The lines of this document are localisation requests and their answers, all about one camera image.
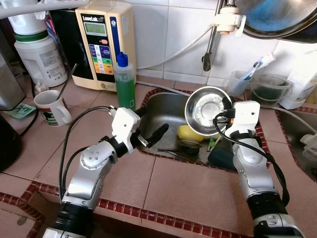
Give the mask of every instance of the pink tile countertop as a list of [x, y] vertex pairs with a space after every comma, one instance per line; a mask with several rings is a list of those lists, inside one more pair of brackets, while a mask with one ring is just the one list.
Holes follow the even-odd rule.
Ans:
[[[202, 86], [142, 76], [138, 76], [138, 80], [189, 91]], [[152, 89], [136, 85], [138, 106]], [[24, 102], [34, 105], [29, 92], [27, 95]], [[118, 106], [115, 93], [81, 88], [72, 80], [64, 98], [73, 118], [87, 108]], [[33, 117], [17, 120], [2, 115], [19, 133]], [[81, 118], [70, 134], [65, 164], [77, 149], [111, 135], [111, 122], [112, 117], [102, 110]], [[317, 185], [294, 163], [275, 112], [262, 109], [260, 122], [269, 150], [286, 177], [291, 196], [288, 213], [295, 218], [306, 237], [315, 237]], [[19, 159], [0, 174], [0, 192], [21, 196], [33, 183], [45, 198], [57, 202], [57, 174], [66, 130], [67, 126], [49, 127], [39, 117], [23, 137], [24, 146]], [[67, 184], [77, 167], [75, 159], [68, 171]], [[278, 184], [272, 166], [269, 171]], [[120, 158], [112, 167], [95, 212], [180, 237], [208, 235], [226, 238], [253, 234], [252, 218], [238, 185], [237, 174], [156, 158], [137, 150]]]

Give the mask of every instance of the sink basin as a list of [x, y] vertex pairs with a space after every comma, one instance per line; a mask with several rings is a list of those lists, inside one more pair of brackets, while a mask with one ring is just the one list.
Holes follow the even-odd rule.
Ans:
[[[174, 158], [178, 161], [186, 162], [186, 160], [177, 158], [165, 152], [158, 152], [158, 148], [174, 149], [178, 148], [179, 138], [177, 136], [177, 129], [181, 125], [186, 125], [184, 110], [188, 97], [184, 95], [162, 92], [152, 95], [147, 101], [147, 113], [142, 116], [139, 128], [141, 135], [148, 138], [152, 133], [164, 123], [169, 124], [168, 131], [164, 134], [162, 139], [152, 148], [142, 147], [141, 150], [154, 156], [164, 156]], [[200, 148], [198, 156], [191, 157], [196, 160], [196, 164], [208, 164], [207, 152], [208, 140], [200, 142], [203, 148]], [[226, 140], [220, 141], [217, 146], [225, 147], [227, 150], [232, 150], [230, 142]]]
[[[304, 113], [291, 111], [306, 121], [314, 129], [317, 129], [317, 114]], [[303, 156], [304, 144], [300, 139], [306, 134], [314, 134], [313, 131], [308, 129], [305, 125], [300, 123], [297, 119], [293, 118], [287, 113], [280, 112], [279, 118], [282, 126], [284, 127], [286, 136], [292, 146], [295, 162], [297, 165], [312, 179], [317, 180], [317, 163], [314, 163]]]

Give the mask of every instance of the black electrical cord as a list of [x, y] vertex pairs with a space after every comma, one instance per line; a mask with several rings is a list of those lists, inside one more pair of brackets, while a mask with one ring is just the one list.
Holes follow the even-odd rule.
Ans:
[[58, 173], [58, 191], [59, 191], [59, 199], [60, 202], [63, 199], [64, 196], [64, 192], [62, 189], [62, 172], [63, 172], [63, 165], [64, 165], [64, 158], [65, 158], [65, 153], [66, 153], [66, 147], [67, 147], [67, 143], [68, 143], [68, 138], [69, 138], [69, 134], [73, 128], [73, 126], [76, 124], [76, 122], [83, 117], [84, 115], [86, 115], [89, 112], [92, 112], [94, 110], [97, 109], [107, 109], [108, 111], [110, 111], [111, 107], [106, 107], [106, 106], [99, 106], [99, 107], [94, 107], [94, 108], [90, 108], [86, 111], [84, 111], [82, 114], [80, 114], [78, 117], [76, 117], [69, 125], [68, 130], [66, 132], [66, 136], [65, 136], [65, 140], [64, 140], [64, 146], [63, 146], [63, 151], [62, 151], [62, 155], [61, 155], [61, 159], [60, 159], [60, 164], [59, 164], [59, 173]]
[[86, 148], [88, 148], [88, 147], [83, 147], [83, 148], [77, 150], [77, 151], [70, 157], [69, 161], [67, 162], [66, 167], [65, 167], [65, 170], [64, 170], [64, 173], [63, 173], [63, 180], [62, 180], [62, 190], [63, 190], [63, 194], [65, 194], [65, 192], [66, 192], [66, 177], [67, 177], [67, 172], [68, 172], [69, 166], [70, 166], [71, 162], [73, 161], [73, 159], [76, 157], [76, 155], [78, 155], [80, 152], [84, 151]]
[[215, 126], [217, 132], [218, 132], [223, 138], [225, 138], [225, 139], [227, 139], [227, 140], [229, 140], [229, 141], [231, 141], [231, 142], [233, 142], [233, 143], [236, 143], [236, 144], [238, 144], [238, 145], [242, 145], [242, 146], [244, 146], [244, 147], [247, 147], [248, 149], [253, 150], [253, 151], [259, 153], [260, 155], [262, 155], [263, 157], [265, 157], [268, 161], [270, 161], [270, 162], [272, 163], [272, 165], [273, 165], [273, 167], [274, 167], [274, 171], [275, 171], [276, 176], [277, 176], [277, 178], [278, 178], [278, 181], [280, 182], [280, 184], [281, 184], [281, 186], [282, 186], [282, 188], [283, 188], [282, 202], [283, 202], [284, 206], [286, 207], [287, 204], [288, 204], [288, 202], [289, 202], [289, 199], [290, 199], [289, 193], [288, 193], [288, 190], [287, 190], [287, 186], [286, 186], [286, 180], [285, 180], [285, 177], [284, 177], [284, 174], [283, 174], [281, 168], [280, 168], [280, 167], [278, 166], [278, 164], [276, 163], [274, 157], [273, 157], [271, 154], [265, 153], [265, 152], [263, 152], [263, 151], [261, 151], [261, 150], [255, 148], [255, 147], [251, 146], [251, 145], [248, 145], [248, 144], [243, 143], [243, 142], [238, 141], [238, 140], [234, 140], [234, 139], [232, 139], [232, 138], [226, 136], [226, 135], [219, 129], [218, 122], [217, 122], [218, 117], [222, 117], [222, 116], [224, 116], [224, 115], [225, 115], [225, 113], [219, 113], [219, 114], [218, 114], [217, 116], [215, 116], [215, 118], [213, 119], [213, 124], [214, 124], [214, 126]]
[[[33, 98], [35, 97], [35, 93], [34, 93], [34, 84], [33, 84], [33, 80], [30, 78], [31, 80], [31, 89], [32, 89], [32, 96]], [[31, 126], [33, 126], [34, 122], [36, 121], [36, 119], [38, 118], [39, 115], [39, 109], [35, 109], [35, 115], [32, 119], [32, 121], [30, 122], [30, 124], [24, 129], [24, 131], [22, 131], [22, 133], [20, 134], [20, 136], [24, 136], [25, 133], [31, 128]]]

